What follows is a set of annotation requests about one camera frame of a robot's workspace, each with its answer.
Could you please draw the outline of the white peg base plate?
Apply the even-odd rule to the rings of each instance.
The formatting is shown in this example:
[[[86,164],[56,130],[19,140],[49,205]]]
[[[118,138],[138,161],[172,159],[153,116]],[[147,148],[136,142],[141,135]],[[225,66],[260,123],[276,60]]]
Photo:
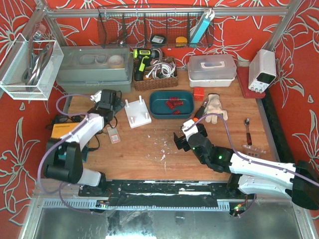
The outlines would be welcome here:
[[[130,128],[140,127],[152,122],[145,100],[141,95],[139,95],[137,101],[128,102],[128,100],[125,99],[124,109]]]

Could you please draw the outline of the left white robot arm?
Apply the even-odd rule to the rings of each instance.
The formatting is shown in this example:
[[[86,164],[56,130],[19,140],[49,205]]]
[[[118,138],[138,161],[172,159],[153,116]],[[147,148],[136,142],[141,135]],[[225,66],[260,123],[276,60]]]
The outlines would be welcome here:
[[[67,114],[60,110],[59,102],[65,97],[67,96],[57,100],[57,110],[65,116],[79,115],[84,118],[68,133],[59,138],[50,138],[38,167],[38,181],[44,175],[65,183],[104,190],[105,174],[84,168],[82,150],[91,138],[116,119],[116,113],[124,107],[122,92],[103,89],[93,95],[87,95],[86,97],[95,103],[94,106],[86,112],[76,114]]]

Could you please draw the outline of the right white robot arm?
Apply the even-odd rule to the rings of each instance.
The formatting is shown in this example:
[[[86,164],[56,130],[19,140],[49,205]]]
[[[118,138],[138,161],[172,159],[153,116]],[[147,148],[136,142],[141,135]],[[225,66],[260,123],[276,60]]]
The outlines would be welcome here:
[[[213,145],[203,124],[189,120],[183,136],[173,136],[178,149],[191,150],[201,164],[219,173],[229,173],[228,190],[243,194],[286,197],[302,208],[318,210],[319,175],[305,161],[280,163],[259,159]]]

